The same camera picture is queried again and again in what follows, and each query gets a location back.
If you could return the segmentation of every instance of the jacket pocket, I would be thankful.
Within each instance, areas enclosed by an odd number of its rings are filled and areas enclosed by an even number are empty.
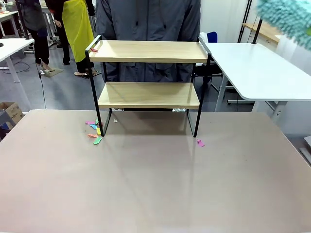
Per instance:
[[[177,81],[176,65],[173,63],[155,64],[155,82],[174,83]]]
[[[120,63],[120,82],[137,82],[137,68],[135,62]]]

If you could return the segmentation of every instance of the paper scrap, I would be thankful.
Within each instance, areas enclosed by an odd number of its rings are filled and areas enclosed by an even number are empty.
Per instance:
[[[88,134],[89,137],[93,137],[93,138],[98,138],[98,136],[96,134]]]
[[[90,125],[90,127],[92,127],[93,129],[97,129],[97,126],[96,125]]]
[[[96,138],[96,140],[94,141],[94,145],[99,144],[101,142],[101,140],[102,140],[102,137]]]
[[[204,147],[205,146],[204,142],[202,142],[201,139],[197,139],[196,142],[199,144],[200,147]]]
[[[95,125],[95,122],[94,121],[86,121],[86,124],[87,125]]]
[[[98,50],[91,48],[92,52],[98,52]]]

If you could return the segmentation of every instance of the blue duster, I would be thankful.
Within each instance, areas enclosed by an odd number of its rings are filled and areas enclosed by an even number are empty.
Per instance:
[[[257,11],[261,19],[311,50],[311,0],[259,0]]]

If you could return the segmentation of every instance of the yellow skirt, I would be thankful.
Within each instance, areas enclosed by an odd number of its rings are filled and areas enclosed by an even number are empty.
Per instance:
[[[85,0],[64,2],[62,19],[75,62],[85,59],[85,50],[94,40]]]

